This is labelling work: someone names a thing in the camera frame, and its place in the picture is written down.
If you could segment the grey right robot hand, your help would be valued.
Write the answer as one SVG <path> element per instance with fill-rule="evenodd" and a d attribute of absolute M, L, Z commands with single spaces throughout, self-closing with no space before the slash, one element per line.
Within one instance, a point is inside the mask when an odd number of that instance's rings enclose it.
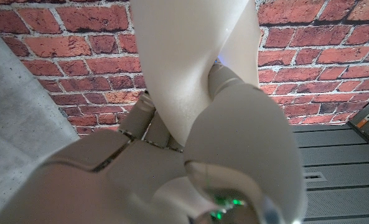
<path fill-rule="evenodd" d="M 301 156 L 280 107 L 219 63 L 208 87 L 183 149 L 134 128 L 92 134 L 36 168 L 0 223 L 300 223 Z"/>

